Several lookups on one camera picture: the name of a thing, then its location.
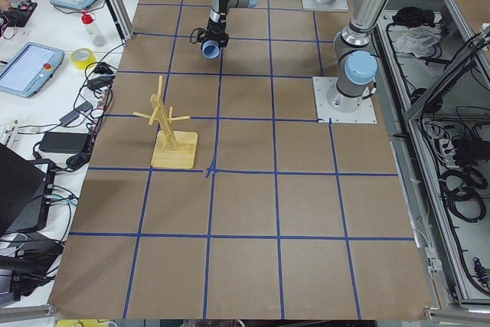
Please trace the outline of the light blue cup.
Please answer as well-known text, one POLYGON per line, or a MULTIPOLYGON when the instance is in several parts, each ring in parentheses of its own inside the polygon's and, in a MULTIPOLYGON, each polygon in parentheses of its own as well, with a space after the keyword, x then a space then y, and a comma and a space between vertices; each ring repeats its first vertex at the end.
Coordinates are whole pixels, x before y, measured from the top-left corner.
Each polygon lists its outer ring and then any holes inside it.
POLYGON ((213 60, 220 56, 221 47, 215 40, 206 40, 201 44, 201 53, 204 58, 213 60))

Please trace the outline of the black laptop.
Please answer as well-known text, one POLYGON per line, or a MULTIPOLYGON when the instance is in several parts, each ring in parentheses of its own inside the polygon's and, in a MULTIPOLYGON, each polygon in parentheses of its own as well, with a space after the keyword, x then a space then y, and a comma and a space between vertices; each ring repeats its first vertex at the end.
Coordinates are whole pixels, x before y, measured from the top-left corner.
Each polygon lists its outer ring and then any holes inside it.
POLYGON ((1 146, 1 234, 33 233, 45 228, 51 205, 55 164, 27 160, 1 146))

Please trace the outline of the black power adapter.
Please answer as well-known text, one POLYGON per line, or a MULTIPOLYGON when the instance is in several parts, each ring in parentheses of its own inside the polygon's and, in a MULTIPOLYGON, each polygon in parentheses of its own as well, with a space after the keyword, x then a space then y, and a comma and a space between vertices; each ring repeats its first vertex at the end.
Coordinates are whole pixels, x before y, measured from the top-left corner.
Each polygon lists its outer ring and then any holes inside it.
POLYGON ((79 153, 85 150, 90 140, 87 133, 46 132, 39 149, 48 153, 79 153))

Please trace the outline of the red cap squeeze bottle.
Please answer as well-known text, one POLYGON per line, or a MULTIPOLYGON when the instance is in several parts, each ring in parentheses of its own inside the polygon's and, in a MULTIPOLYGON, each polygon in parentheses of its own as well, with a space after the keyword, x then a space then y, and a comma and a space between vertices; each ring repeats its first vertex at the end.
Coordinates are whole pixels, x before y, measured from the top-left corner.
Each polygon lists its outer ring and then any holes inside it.
POLYGON ((82 11, 81 21, 93 45, 95 47, 105 46, 106 39, 103 36, 102 31, 96 24, 96 21, 93 18, 93 16, 87 11, 82 11))

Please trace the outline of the near teach pendant tablet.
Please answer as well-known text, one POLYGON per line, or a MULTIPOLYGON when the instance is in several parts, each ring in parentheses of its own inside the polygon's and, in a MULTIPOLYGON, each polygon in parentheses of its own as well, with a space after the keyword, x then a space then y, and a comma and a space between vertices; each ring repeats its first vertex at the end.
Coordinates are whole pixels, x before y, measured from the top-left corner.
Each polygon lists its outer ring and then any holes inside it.
POLYGON ((28 42, 1 72, 1 91, 20 97, 35 95, 63 63, 64 51, 28 42))

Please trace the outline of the yellow tape roll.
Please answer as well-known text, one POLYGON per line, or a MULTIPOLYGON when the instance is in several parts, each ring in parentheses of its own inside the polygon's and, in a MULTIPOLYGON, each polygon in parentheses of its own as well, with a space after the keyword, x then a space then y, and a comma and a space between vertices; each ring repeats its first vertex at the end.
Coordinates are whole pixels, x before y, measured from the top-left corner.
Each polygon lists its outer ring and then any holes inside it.
POLYGON ((96 63, 94 53, 86 47, 73 51, 70 55, 70 60, 78 70, 85 70, 88 67, 93 67, 96 63))

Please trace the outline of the white crumpled cloth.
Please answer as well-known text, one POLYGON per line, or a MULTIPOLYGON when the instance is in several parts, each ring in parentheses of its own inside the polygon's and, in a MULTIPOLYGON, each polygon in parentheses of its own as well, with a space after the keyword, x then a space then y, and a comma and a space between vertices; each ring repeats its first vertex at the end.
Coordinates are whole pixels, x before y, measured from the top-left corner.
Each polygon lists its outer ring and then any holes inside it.
POLYGON ((429 57, 436 50, 442 38, 442 30, 422 25, 409 28, 394 42, 396 52, 413 54, 415 57, 429 57))

